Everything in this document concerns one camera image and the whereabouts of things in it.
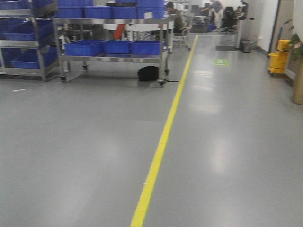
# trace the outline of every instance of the yellow line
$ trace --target yellow line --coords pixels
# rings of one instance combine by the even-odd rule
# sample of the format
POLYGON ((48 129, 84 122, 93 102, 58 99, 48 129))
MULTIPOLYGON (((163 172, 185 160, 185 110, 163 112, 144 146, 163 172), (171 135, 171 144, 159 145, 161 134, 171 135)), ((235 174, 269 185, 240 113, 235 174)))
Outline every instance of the yellow line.
POLYGON ((180 101, 182 90, 183 90, 183 87, 184 87, 184 84, 185 84, 185 81, 186 81, 186 78, 187 78, 189 66, 190 66, 191 61, 193 59, 193 55, 194 55, 197 40, 198 40, 198 36, 195 37, 193 48, 190 52, 188 61, 186 63, 186 66, 185 66, 185 69, 184 69, 184 72, 183 72, 183 75, 182 75, 182 79, 181 79, 179 87, 177 89, 177 93, 176 93, 174 101, 172 103, 167 121, 165 123, 164 130, 163 130, 162 135, 161 135, 161 139, 160 139, 159 144, 158 144, 156 154, 153 158, 149 173, 147 175, 145 186, 143 188, 143 191, 141 193, 136 211, 134 213, 134 217, 133 217, 132 223, 130 225, 131 227, 142 227, 143 226, 145 216, 146 216, 146 213, 147 213, 147 210, 148 210, 148 207, 149 207, 149 203, 150 203, 150 200, 151 200, 151 197, 152 197, 152 192, 153 192, 156 180, 157 180, 158 171, 160 169, 162 158, 163 158, 163 155, 165 153, 165 148, 166 148, 166 145, 167 145, 167 142, 168 142, 168 139, 169 139, 170 130, 171 130, 171 127, 172 127, 172 124, 173 124, 173 121, 174 121, 174 118, 175 118, 175 115, 176 115, 176 111, 177 111, 177 108, 178 108, 178 104, 179 104, 179 101, 180 101))

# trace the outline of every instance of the black bag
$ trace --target black bag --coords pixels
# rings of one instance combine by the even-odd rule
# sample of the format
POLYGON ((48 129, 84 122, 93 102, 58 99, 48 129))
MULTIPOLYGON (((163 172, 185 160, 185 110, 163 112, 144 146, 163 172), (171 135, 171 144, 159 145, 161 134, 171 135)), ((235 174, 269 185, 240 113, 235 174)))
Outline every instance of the black bag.
POLYGON ((159 67, 147 66, 138 71, 140 81, 155 81, 159 78, 159 67))

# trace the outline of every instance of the seated person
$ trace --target seated person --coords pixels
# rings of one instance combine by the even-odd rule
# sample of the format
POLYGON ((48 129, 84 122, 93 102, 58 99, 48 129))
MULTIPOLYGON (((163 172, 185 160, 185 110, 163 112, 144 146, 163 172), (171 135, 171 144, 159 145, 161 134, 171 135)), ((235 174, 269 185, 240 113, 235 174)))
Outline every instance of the seated person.
POLYGON ((238 6, 237 10, 235 11, 235 18, 238 19, 242 15, 242 7, 238 6))
POLYGON ((183 21, 181 12, 174 8, 174 3, 169 2, 166 4, 166 11, 169 14, 176 14, 177 18, 175 19, 174 33, 181 33, 183 28, 183 21))

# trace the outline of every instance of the black chair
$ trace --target black chair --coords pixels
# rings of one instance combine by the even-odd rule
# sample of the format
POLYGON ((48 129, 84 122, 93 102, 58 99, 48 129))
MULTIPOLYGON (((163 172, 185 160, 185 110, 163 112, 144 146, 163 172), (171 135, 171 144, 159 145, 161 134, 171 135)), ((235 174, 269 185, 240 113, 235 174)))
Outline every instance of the black chair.
POLYGON ((228 33, 236 30, 237 19, 232 6, 227 6, 223 12, 222 27, 220 32, 228 33))

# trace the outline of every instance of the stainless steel cart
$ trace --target stainless steel cart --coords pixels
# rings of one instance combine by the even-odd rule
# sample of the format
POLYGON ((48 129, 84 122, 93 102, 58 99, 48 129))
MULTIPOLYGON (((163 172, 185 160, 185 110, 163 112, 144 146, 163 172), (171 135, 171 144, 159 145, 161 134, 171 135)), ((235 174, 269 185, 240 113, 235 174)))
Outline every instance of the stainless steel cart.
MULTIPOLYGON (((159 77, 158 82, 161 87, 164 87, 165 80, 163 79, 163 74, 169 74, 168 69, 168 50, 163 48, 163 25, 169 26, 169 22, 174 21, 174 17, 164 18, 164 19, 54 19, 55 26, 55 38, 57 42, 57 51, 60 64, 60 78, 62 82, 69 80, 67 72, 71 70, 70 61, 83 61, 83 70, 88 70, 88 61, 101 61, 101 62, 127 62, 127 63, 154 63, 159 65, 159 77), (159 55, 134 55, 134 54, 100 54, 94 57, 84 57, 84 56, 69 56, 62 54, 60 48, 61 44, 59 41, 60 34, 58 33, 58 26, 62 24, 79 24, 81 30, 81 38, 83 39, 83 25, 84 24, 126 24, 126 25, 136 25, 136 24, 157 24, 160 27, 160 54, 159 55)), ((166 30, 166 43, 168 43, 169 30, 166 30)))
MULTIPOLYGON (((0 40, 0 61, 2 67, 0 67, 0 74, 7 75, 22 75, 22 76, 36 76, 41 77, 42 81, 48 81, 47 75, 50 71, 58 65, 58 61, 53 62, 50 66, 44 66, 43 55, 41 54, 41 48, 39 40, 39 29, 36 22, 37 18, 48 16, 57 10, 57 1, 49 4, 45 7, 35 9, 34 6, 31 9, 12 9, 12 10, 0 10, 0 18, 29 18, 33 22, 36 41, 13 41, 13 40, 0 40), (5 66, 3 59, 2 48, 19 48, 19 49, 37 49, 40 69, 20 69, 9 68, 5 66)), ((54 34, 46 38, 47 40, 54 39, 54 34)))

